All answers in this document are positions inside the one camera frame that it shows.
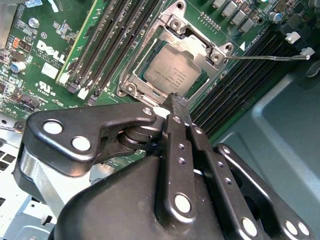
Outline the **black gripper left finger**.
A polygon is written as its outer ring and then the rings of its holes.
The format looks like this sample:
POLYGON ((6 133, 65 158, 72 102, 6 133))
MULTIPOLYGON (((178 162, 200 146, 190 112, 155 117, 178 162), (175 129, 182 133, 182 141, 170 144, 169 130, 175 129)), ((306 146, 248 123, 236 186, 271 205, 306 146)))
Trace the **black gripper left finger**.
POLYGON ((46 110, 26 120, 14 169, 18 186, 58 217, 90 186, 94 165, 138 150, 163 157, 177 174, 192 167, 186 101, 172 93, 164 105, 141 102, 46 110))

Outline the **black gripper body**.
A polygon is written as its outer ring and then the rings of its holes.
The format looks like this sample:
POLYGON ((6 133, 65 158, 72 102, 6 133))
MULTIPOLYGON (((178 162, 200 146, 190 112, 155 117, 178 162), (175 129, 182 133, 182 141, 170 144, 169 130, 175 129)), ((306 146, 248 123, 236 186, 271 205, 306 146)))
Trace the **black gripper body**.
POLYGON ((238 240, 195 174, 196 219, 185 231, 163 226, 155 214, 161 159, 147 157, 76 194, 62 209, 52 240, 238 240))

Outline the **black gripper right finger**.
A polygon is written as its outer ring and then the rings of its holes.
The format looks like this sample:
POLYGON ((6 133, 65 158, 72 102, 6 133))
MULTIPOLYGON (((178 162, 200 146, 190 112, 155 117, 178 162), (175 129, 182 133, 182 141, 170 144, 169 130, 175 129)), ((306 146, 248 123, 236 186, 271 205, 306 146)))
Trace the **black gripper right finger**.
POLYGON ((204 176, 222 234, 228 240, 314 240, 308 224, 230 146, 211 146, 178 99, 195 167, 204 176))

